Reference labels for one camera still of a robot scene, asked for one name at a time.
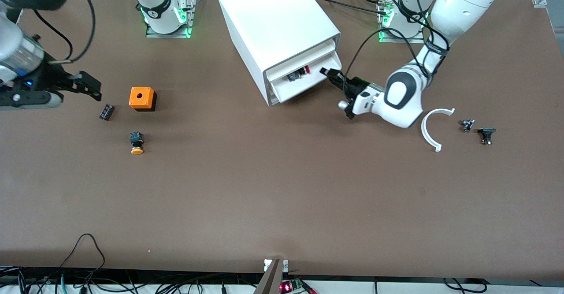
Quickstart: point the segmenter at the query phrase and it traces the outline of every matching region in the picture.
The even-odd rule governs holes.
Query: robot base
[[[376,9],[377,9],[377,11],[385,11],[378,4],[376,5]],[[386,29],[386,26],[384,26],[382,24],[384,17],[385,16],[378,15],[378,28],[379,29]],[[423,29],[419,29],[417,34],[415,34],[415,36],[413,36],[413,37],[407,38],[407,41],[409,41],[410,44],[423,44],[423,43],[425,43],[425,37],[423,36]],[[390,32],[380,32],[379,33],[379,42],[380,43],[403,43],[403,44],[405,43],[403,38],[397,37]]]
[[[145,37],[148,38],[190,38],[192,36],[192,25],[194,24],[194,7],[196,6],[196,0],[186,0],[186,4],[184,6],[181,5],[181,8],[187,8],[188,11],[179,11],[178,17],[185,18],[187,21],[181,27],[172,33],[162,34],[153,31],[147,25],[145,21],[145,25],[147,25],[147,31],[145,32]]]

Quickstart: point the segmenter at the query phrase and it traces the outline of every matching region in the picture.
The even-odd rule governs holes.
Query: small black connector
[[[474,119],[463,120],[460,123],[462,125],[462,132],[469,133],[470,129],[472,129],[472,126],[474,125],[474,123],[475,123]]]
[[[493,127],[482,127],[478,130],[478,133],[482,134],[482,143],[484,145],[491,145],[492,144],[492,133],[495,133],[496,129]]]

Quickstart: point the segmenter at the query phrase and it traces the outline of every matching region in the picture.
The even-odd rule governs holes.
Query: orange box
[[[151,87],[132,87],[129,95],[129,107],[136,111],[155,111],[157,93]]]

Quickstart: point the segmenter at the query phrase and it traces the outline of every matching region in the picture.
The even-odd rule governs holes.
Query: green led light
[[[181,9],[177,9],[176,7],[174,8],[174,12],[177,15],[178,21],[180,23],[185,23],[186,22],[186,12],[182,11]]]
[[[184,29],[184,35],[186,38],[192,37],[192,28],[190,27],[189,29]]]

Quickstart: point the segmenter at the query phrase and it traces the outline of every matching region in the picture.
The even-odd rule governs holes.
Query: black electrical component
[[[491,145],[492,144],[492,133],[495,133],[496,129],[493,127],[482,127],[478,130],[478,133],[482,134],[483,140],[482,143],[484,145]]]
[[[109,120],[114,110],[115,110],[115,106],[111,104],[106,104],[104,110],[102,111],[102,113],[100,113],[100,119],[105,121]]]

